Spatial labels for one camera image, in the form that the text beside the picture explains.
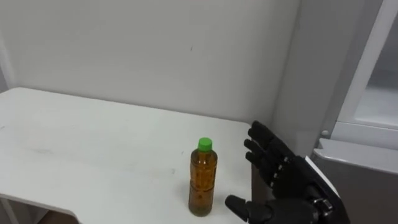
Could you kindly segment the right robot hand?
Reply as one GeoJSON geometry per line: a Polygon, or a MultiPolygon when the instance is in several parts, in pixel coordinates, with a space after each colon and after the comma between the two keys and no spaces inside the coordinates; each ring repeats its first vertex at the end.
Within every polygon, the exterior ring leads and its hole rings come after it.
{"type": "Polygon", "coordinates": [[[245,158],[271,189],[272,200],[248,201],[235,195],[225,205],[253,224],[349,224],[342,199],[309,157],[295,155],[266,125],[254,121],[244,141],[245,158]]]}

